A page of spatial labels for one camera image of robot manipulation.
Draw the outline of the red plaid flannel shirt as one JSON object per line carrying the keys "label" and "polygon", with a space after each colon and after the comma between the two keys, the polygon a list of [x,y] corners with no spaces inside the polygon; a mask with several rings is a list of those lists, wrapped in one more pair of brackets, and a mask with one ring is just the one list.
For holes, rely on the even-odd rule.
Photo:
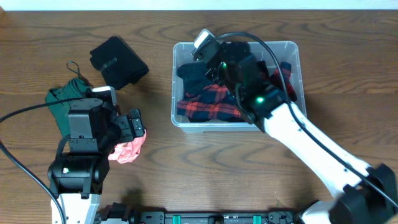
{"label": "red plaid flannel shirt", "polygon": [[244,120],[235,107],[234,98],[225,86],[215,83],[206,86],[198,95],[185,93],[177,102],[177,114],[185,116],[191,123],[220,120],[227,123],[242,123]]}

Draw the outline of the dark navy garment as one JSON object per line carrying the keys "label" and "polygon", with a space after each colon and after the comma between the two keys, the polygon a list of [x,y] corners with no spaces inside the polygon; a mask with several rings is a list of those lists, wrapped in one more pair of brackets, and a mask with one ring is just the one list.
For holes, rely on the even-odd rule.
{"label": "dark navy garment", "polygon": [[206,77],[208,69],[203,62],[187,63],[177,70],[177,76],[183,80],[185,93],[189,95],[200,94],[206,86],[213,82]]}

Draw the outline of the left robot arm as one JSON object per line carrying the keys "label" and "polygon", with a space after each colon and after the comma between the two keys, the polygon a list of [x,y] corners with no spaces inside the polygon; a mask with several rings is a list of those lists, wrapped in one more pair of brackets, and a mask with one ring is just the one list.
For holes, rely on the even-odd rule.
{"label": "left robot arm", "polygon": [[75,100],[68,112],[70,135],[60,141],[48,170],[54,223],[93,223],[100,204],[103,182],[109,172],[108,156],[117,144],[145,134],[139,109],[118,114],[110,101],[98,98]]}

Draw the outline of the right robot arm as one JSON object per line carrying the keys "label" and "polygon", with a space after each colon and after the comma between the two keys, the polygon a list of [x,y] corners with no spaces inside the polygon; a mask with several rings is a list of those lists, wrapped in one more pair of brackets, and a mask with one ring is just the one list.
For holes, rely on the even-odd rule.
{"label": "right robot arm", "polygon": [[203,30],[193,58],[207,77],[227,87],[245,121],[278,140],[301,159],[333,197],[299,212],[296,223],[385,223],[397,215],[395,173],[354,157],[313,125],[292,102],[284,83],[265,80],[246,42],[226,42]]}

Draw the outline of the pink garment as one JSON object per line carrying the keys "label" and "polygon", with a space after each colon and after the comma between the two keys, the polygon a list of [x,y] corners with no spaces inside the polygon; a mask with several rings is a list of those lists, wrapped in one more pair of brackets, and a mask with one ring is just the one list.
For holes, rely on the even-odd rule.
{"label": "pink garment", "polygon": [[110,161],[118,161],[120,164],[134,161],[141,152],[141,147],[146,140],[146,135],[147,133],[145,133],[143,137],[136,138],[132,142],[118,142],[114,147],[113,153],[108,156],[108,159]]}

